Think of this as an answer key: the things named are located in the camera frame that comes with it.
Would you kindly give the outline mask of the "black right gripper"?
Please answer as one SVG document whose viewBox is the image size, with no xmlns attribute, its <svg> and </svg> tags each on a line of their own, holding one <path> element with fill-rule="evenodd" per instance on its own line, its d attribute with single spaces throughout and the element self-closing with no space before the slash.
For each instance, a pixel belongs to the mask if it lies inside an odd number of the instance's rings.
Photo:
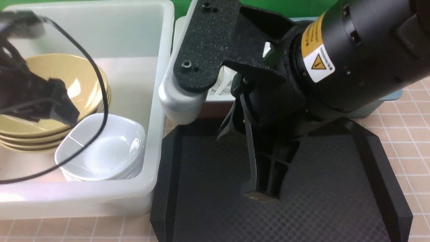
<svg viewBox="0 0 430 242">
<path fill-rule="evenodd" d="M 243 196 L 257 202 L 280 199 L 284 178 L 306 123 L 307 97 L 297 75 L 296 43 L 311 21 L 241 5 L 232 31 L 226 67 L 237 72 L 235 102 L 217 141 L 248 147 L 250 178 Z"/>
</svg>

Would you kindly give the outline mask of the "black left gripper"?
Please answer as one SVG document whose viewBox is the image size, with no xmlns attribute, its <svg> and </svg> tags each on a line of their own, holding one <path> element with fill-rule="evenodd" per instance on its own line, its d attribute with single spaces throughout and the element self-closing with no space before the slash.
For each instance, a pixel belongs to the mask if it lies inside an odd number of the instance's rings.
<svg viewBox="0 0 430 242">
<path fill-rule="evenodd" d="M 77 124 L 79 110 L 67 93 L 65 83 L 60 79 L 36 78 L 20 108 L 20 118 L 32 122 L 52 119 L 73 126 Z"/>
</svg>

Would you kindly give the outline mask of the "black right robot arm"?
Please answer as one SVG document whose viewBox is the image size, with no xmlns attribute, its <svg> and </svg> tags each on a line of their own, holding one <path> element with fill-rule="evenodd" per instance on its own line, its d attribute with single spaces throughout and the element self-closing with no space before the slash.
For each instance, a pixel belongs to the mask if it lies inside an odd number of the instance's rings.
<svg viewBox="0 0 430 242">
<path fill-rule="evenodd" d="M 278 199 L 303 136 L 429 76 L 429 1 L 339 0 L 312 23 L 241 6 L 223 64 L 239 77 L 218 138 L 246 135 L 243 195 Z"/>
</svg>

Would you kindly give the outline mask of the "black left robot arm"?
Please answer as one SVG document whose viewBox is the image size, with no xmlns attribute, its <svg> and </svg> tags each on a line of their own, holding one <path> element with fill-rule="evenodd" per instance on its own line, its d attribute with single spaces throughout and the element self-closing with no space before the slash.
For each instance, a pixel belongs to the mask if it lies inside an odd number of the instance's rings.
<svg viewBox="0 0 430 242">
<path fill-rule="evenodd" d="M 1 114 L 31 122 L 52 119 L 75 125 L 79 111 L 67 94 L 65 83 L 34 74 L 19 51 L 1 42 Z"/>
</svg>

